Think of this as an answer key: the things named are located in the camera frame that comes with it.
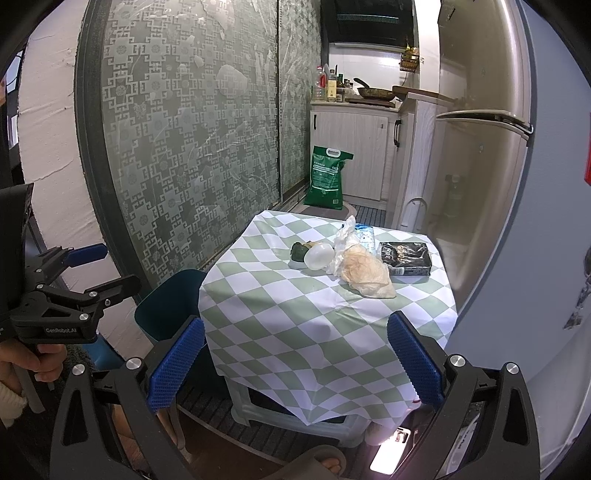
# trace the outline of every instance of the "chair backrest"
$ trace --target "chair backrest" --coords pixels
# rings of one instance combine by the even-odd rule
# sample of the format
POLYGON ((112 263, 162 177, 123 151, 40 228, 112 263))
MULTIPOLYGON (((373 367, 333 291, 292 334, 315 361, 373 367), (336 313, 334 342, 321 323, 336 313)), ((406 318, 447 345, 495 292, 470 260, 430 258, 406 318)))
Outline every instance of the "chair backrest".
POLYGON ((172 338, 189 316, 199 316, 199 288, 205 276, 200 270, 181 270, 138 305, 135 322, 152 343, 172 338))

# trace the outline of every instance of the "green vegetable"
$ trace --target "green vegetable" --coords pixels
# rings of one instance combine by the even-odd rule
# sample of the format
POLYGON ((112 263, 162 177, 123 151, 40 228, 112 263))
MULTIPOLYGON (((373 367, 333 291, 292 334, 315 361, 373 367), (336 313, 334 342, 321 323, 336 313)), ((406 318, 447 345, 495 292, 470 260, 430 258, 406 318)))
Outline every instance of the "green vegetable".
POLYGON ((294 262, 303 262, 304 256, 306 255, 306 253, 308 253, 309 249, 310 249, 310 247, 308 247, 306 245, 302 245, 299 242, 294 243, 291 246, 291 259, 294 262))

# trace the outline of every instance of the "human foot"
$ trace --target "human foot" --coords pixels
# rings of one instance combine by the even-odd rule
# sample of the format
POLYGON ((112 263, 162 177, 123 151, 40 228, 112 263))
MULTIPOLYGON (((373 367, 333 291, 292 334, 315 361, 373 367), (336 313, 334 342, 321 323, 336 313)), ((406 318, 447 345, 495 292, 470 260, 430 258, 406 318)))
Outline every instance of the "human foot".
POLYGON ((329 472, 338 475, 340 472, 340 462, 338 458, 327 458, 320 462, 329 472))

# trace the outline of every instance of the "white tile wall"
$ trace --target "white tile wall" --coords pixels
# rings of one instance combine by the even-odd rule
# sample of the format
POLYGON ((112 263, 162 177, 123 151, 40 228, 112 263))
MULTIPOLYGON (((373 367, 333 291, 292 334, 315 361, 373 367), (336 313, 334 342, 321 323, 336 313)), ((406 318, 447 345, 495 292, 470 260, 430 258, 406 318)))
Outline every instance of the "white tile wall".
MULTIPOLYGON (((394 51, 374 50, 372 48, 345 47, 330 44, 330 68, 339 66, 338 73, 344 78, 362 79, 370 87, 392 89, 392 85, 402 85, 407 75, 400 71, 400 53, 394 51)), ((413 86, 414 74, 409 73, 407 87, 413 86)))

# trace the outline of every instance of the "refrigerator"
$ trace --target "refrigerator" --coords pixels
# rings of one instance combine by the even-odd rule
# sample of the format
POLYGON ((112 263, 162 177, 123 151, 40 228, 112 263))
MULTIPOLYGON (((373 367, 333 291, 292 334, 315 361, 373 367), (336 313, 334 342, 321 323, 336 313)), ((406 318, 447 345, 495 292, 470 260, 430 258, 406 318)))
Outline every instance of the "refrigerator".
POLYGON ((443 0, 440 100, 414 231, 437 245, 459 309, 491 260, 524 169, 530 54, 514 0, 443 0))

